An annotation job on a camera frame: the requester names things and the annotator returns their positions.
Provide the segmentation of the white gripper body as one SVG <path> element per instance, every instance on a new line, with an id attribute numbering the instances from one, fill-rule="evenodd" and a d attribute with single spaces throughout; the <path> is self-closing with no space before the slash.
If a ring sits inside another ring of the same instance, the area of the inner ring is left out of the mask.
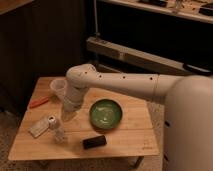
<path id="1" fill-rule="evenodd" d="M 63 108 L 67 112 L 79 110 L 84 102 L 88 88 L 76 88 L 69 85 L 65 91 Z"/>

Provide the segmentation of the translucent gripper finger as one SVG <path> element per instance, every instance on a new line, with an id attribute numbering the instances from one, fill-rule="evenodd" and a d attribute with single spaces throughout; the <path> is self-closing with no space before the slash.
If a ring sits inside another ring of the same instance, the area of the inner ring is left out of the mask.
<path id="1" fill-rule="evenodd" d="M 65 107 L 61 110 L 61 120 L 63 122 L 68 122 L 72 120 L 77 115 L 75 110 L 68 111 Z"/>

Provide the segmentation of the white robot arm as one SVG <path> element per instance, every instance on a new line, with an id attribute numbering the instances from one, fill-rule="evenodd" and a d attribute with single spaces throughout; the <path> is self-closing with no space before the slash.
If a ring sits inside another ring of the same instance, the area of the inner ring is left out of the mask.
<path id="1" fill-rule="evenodd" d="M 66 72 L 63 108 L 82 106 L 91 87 L 164 106 L 165 171 L 213 171 L 213 78 L 190 75 L 101 73 L 91 64 Z"/>

